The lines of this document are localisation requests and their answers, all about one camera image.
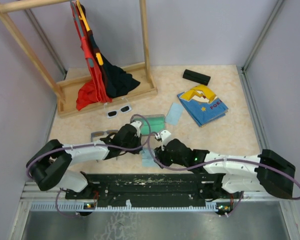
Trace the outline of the grey blue sunglasses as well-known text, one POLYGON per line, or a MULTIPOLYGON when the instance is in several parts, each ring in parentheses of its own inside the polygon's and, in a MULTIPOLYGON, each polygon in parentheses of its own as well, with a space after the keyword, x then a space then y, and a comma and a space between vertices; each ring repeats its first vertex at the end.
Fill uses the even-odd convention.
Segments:
POLYGON ((90 141, 94 142, 97 138, 100 138, 105 135, 115 134, 117 132, 118 132, 117 129, 110 129, 110 130, 105 130, 105 131, 95 131, 90 134, 90 141))

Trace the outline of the grey glasses case green lining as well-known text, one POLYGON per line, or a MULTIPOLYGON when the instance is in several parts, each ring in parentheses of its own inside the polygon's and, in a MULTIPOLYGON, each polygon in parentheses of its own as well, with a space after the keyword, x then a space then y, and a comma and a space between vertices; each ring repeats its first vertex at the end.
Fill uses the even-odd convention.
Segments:
POLYGON ((145 120, 143 118, 134 117, 135 121, 142 122, 142 127, 140 128, 140 133, 143 136, 149 135, 152 132, 159 133, 160 131, 162 131, 166 128, 164 114, 144 115, 144 117, 148 120, 151 131, 149 131, 148 124, 145 122, 145 120))

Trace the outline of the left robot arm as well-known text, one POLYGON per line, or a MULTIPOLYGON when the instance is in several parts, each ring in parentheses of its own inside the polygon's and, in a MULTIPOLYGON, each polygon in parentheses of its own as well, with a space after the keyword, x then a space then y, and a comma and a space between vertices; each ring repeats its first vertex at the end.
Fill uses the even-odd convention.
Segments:
POLYGON ((104 161, 125 153, 138 154, 142 149, 140 121, 122 126, 118 132, 86 144, 62 144, 50 140, 26 164, 26 174, 41 191, 54 187, 72 190, 87 199, 93 195, 94 186, 88 183, 85 173, 69 167, 88 161, 104 161))

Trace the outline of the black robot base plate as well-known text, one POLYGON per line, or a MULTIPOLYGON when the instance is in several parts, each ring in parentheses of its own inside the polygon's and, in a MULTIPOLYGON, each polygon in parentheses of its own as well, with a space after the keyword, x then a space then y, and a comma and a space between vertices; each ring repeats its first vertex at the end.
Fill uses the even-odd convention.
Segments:
POLYGON ((228 193, 221 187, 220 174, 87 174, 81 192, 66 189, 67 200, 96 201, 101 207, 124 207, 129 201, 137 208, 204 207, 206 202, 236 200, 239 191, 228 193))

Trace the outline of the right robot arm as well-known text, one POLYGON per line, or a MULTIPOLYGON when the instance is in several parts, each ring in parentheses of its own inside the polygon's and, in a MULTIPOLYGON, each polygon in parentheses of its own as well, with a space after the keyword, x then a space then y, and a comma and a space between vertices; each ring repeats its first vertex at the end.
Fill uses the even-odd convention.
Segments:
POLYGON ((208 150, 191 149, 178 139, 156 147, 154 161, 171 170, 194 174, 218 175, 213 192, 219 198, 237 192, 266 192, 279 199, 293 198, 295 166, 270 149, 250 156, 223 155, 208 150))

